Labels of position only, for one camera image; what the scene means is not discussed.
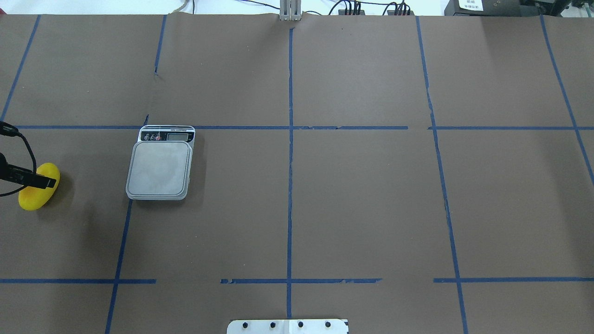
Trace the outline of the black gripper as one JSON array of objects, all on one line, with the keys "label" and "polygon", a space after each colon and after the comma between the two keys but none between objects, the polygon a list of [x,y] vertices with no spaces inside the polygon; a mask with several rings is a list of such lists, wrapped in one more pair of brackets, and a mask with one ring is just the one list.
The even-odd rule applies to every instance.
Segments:
[{"label": "black gripper", "polygon": [[0,179],[38,189],[54,188],[57,183],[55,178],[45,177],[21,167],[12,167],[3,154],[0,154]]}]

